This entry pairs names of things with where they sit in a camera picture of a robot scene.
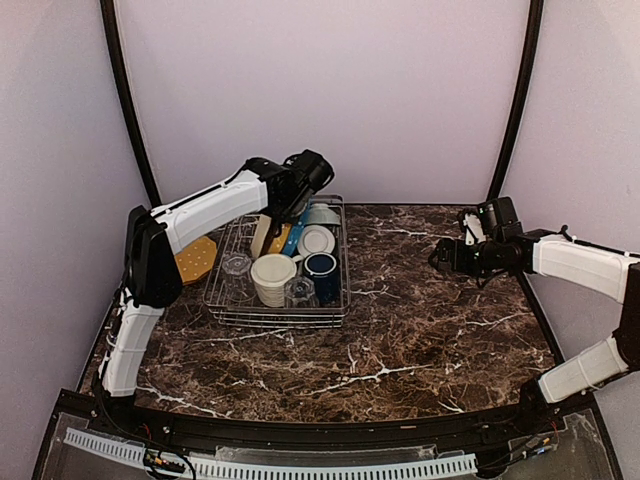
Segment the cream deep plate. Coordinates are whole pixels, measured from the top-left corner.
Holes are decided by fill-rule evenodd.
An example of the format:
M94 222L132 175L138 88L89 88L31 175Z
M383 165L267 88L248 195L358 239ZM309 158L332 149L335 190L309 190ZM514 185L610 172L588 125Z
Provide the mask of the cream deep plate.
M250 253L254 259L265 255L273 242L274 224L271 217L260 215L250 245Z

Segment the blue dotted plate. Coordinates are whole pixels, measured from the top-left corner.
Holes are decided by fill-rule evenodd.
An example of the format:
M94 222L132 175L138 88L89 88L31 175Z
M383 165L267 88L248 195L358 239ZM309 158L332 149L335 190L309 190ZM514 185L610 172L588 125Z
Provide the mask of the blue dotted plate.
M301 235L308 224L308 218L310 214L310 206L307 206L303 214L299 217L298 221L291 227L286 243L281 253L283 255L292 257L297 251L297 245L301 238Z

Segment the wire metal dish rack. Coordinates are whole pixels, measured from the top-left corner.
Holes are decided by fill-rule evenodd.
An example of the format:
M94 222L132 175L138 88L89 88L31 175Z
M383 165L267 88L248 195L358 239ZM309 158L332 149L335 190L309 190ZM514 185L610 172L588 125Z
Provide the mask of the wire metal dish rack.
M341 327L351 301L343 198L313 197L298 224L284 229L282 249L259 259L257 235L266 228L252 214L223 229L204 293L214 318L262 329Z

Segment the yellow dotted scalloped plate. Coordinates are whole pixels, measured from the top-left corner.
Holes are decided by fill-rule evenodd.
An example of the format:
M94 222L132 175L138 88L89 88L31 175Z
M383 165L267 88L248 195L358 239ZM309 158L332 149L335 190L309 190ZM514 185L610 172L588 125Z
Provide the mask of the yellow dotted scalloped plate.
M206 276L212 269L217 256L217 245L203 236L189 244L174 256L182 284L189 285Z

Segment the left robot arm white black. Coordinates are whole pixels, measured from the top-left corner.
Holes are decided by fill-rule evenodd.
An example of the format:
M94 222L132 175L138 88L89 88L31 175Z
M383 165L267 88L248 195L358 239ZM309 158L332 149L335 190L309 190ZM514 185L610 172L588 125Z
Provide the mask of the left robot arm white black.
M119 317L98 369L110 397L103 421L120 436L141 427L140 412L119 397L136 390L139 367L156 322L181 294L175 257L204 234L246 214L261 212L274 226L290 223L333 177L324 158L305 150L277 164L254 157L231 177L170 204L138 206L128 216L124 272L115 300Z

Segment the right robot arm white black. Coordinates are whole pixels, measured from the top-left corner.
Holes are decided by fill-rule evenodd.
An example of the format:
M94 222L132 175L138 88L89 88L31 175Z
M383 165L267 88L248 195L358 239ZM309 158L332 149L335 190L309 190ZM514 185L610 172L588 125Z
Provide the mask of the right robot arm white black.
M622 305L618 327L604 340L546 371L524 386L527 398L510 413L521 434L534 432L549 405L597 389L639 370L639 256L611 251L565 233L534 230L499 242L468 244L443 238L428 258L437 270L466 274L478 285L502 273L525 272L577 284Z

